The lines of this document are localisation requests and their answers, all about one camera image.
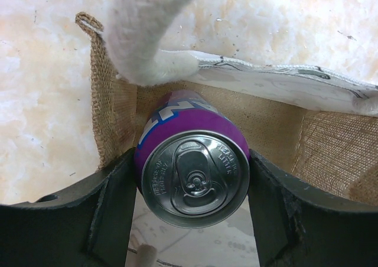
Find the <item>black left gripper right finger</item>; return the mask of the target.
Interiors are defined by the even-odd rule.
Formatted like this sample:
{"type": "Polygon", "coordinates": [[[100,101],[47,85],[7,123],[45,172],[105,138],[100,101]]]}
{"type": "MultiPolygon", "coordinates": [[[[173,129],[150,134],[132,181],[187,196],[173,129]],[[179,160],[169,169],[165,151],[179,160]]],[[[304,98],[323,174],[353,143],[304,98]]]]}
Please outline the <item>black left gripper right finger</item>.
{"type": "Polygon", "coordinates": [[[260,266],[377,266],[377,207],[320,190],[250,151],[260,266]]]}

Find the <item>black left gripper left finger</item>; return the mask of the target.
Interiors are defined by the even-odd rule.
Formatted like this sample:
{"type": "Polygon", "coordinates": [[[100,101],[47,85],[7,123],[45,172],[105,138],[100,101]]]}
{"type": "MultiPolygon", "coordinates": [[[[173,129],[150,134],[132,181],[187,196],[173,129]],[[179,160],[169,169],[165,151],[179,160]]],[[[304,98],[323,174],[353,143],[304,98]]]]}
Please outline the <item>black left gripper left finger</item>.
{"type": "Polygon", "coordinates": [[[34,203],[1,206],[1,265],[124,266],[136,197],[133,153],[34,203]]]}

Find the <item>burlap canvas tote bag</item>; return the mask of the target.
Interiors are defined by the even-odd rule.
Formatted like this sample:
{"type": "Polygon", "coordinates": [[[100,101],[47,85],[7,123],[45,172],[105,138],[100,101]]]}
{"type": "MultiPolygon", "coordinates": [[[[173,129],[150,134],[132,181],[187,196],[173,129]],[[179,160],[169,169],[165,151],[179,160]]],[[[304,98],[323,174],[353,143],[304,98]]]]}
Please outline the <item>burlap canvas tote bag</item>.
{"type": "Polygon", "coordinates": [[[139,87],[118,78],[103,24],[79,12],[91,39],[92,126],[99,168],[136,145],[142,117],[169,90],[198,90],[240,126],[275,166],[332,195],[377,207],[377,87],[318,66],[253,65],[228,57],[198,61],[193,82],[139,87]]]}

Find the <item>purple Fanta can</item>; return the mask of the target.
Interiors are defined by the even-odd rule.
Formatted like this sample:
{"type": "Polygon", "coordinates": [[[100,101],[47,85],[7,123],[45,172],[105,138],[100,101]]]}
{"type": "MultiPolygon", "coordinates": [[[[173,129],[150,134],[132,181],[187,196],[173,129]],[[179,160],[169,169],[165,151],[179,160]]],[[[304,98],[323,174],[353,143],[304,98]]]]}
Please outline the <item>purple Fanta can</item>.
{"type": "Polygon", "coordinates": [[[148,118],[134,161],[138,188],[161,220],[200,229],[233,214],[249,189],[240,129],[201,95],[176,90],[148,118]]]}

